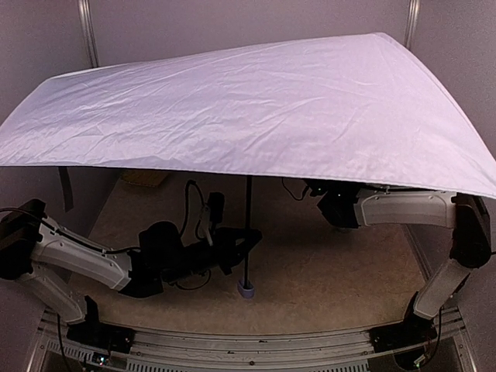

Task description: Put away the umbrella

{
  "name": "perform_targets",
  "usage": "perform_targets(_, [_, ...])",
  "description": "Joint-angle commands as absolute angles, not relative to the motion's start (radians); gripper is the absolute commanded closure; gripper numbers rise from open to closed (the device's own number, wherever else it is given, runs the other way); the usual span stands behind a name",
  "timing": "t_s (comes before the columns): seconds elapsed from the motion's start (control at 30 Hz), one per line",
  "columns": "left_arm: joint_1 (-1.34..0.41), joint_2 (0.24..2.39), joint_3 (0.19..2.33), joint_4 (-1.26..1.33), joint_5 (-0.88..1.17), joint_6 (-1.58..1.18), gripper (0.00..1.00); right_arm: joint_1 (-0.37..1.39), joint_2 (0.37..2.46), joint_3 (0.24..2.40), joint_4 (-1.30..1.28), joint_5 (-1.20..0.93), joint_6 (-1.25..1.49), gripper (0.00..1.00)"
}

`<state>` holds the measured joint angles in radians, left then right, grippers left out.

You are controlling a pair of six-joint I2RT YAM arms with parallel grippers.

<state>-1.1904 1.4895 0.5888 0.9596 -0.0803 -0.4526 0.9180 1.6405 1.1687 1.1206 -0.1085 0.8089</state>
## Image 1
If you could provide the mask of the lavender folding umbrella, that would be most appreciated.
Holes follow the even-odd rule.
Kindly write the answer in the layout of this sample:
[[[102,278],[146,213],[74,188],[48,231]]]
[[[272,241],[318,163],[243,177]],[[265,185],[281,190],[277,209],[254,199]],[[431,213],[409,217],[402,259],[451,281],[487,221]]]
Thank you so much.
[[[112,167],[495,196],[495,161],[437,77],[383,33],[52,77],[2,123],[4,167]]]

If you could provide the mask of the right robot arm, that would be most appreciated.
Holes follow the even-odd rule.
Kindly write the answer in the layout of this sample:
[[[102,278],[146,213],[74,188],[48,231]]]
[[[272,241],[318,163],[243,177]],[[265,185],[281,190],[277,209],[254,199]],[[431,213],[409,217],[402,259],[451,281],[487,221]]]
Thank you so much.
[[[490,218],[482,199],[452,191],[309,181],[324,218],[336,228],[382,224],[438,226],[453,231],[449,258],[414,295],[410,317],[430,321],[446,301],[492,256]]]

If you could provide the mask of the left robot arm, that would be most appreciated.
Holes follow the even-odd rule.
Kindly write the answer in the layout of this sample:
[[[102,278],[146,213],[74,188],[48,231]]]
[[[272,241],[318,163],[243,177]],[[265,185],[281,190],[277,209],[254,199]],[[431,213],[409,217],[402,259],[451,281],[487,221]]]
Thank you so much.
[[[232,273],[261,241],[257,229],[216,227],[185,246],[172,222],[160,221],[139,234],[139,244],[113,250],[79,236],[45,213],[32,199],[1,210],[1,278],[17,281],[52,308],[69,325],[98,322],[98,306],[77,294],[51,268],[89,277],[131,298],[148,298],[195,275],[219,268]]]

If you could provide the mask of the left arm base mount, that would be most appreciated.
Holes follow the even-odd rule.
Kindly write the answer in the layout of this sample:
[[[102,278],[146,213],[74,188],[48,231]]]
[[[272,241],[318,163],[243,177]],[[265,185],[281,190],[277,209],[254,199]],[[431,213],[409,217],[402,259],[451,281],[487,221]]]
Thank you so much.
[[[70,325],[67,331],[67,338],[71,341],[125,354],[130,352],[135,335],[136,332],[131,328],[106,323],[83,322]]]

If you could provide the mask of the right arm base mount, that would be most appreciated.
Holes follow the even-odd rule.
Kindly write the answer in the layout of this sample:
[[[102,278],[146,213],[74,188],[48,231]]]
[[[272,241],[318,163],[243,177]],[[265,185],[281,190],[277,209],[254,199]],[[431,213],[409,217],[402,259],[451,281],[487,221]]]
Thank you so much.
[[[369,335],[374,352],[383,353],[435,339],[437,331],[431,325],[419,328],[399,322],[374,327],[369,331]]]

